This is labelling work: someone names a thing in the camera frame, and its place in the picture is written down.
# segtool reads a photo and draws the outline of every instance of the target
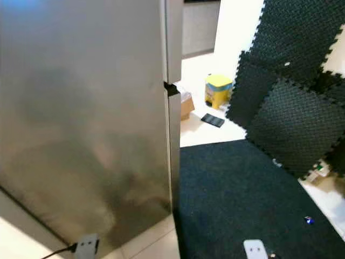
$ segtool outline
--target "refrigerator door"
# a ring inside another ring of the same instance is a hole
[[[103,256],[171,210],[160,0],[3,0],[0,185]]]

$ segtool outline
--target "floor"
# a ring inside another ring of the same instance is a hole
[[[212,72],[213,64],[212,53],[182,61],[182,80],[176,85],[191,92],[195,110],[188,120],[181,121],[181,147],[245,138],[244,129],[225,119],[226,105],[214,110],[204,103],[205,78]],[[200,121],[206,113],[225,119],[225,123],[217,128]],[[327,177],[317,186],[306,181],[300,183],[345,241],[345,183],[335,177]],[[180,258],[171,215],[103,259],[158,258]]]

